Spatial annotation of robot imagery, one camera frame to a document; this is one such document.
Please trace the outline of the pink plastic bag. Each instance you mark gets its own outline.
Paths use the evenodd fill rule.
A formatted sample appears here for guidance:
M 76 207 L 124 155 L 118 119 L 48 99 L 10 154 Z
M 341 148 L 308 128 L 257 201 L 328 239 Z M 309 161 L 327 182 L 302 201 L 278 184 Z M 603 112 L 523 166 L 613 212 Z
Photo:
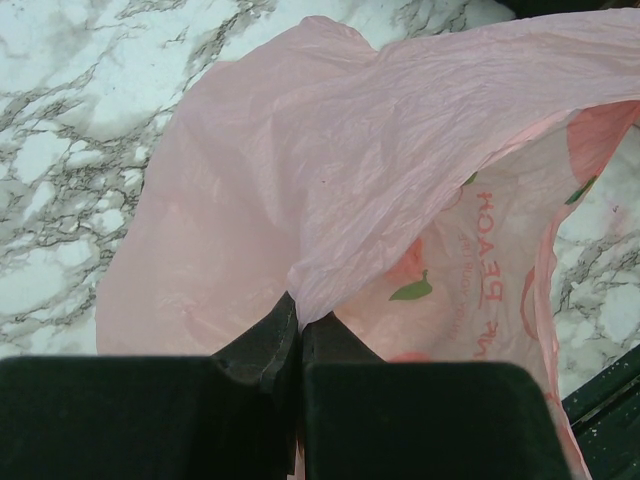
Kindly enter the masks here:
M 101 354 L 205 354 L 284 295 L 386 359 L 507 361 L 571 473 L 553 250 L 639 119 L 635 8 L 373 49 L 308 17 L 183 97 L 97 293 Z

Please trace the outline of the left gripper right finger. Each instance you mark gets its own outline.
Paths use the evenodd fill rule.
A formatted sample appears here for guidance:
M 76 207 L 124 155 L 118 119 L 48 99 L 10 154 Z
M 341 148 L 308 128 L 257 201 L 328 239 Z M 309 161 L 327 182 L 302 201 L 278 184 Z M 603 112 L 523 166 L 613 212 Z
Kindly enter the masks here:
M 494 362 L 391 363 L 340 320 L 302 333 L 309 479 L 566 479 L 541 390 Z

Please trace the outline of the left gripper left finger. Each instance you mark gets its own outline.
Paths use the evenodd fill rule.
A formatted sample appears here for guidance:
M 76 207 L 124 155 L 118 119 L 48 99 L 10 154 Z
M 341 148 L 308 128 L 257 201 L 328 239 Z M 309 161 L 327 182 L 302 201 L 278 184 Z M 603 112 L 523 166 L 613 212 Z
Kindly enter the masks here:
M 5 479 L 284 479 L 295 469 L 295 304 L 210 356 L 1 363 Z

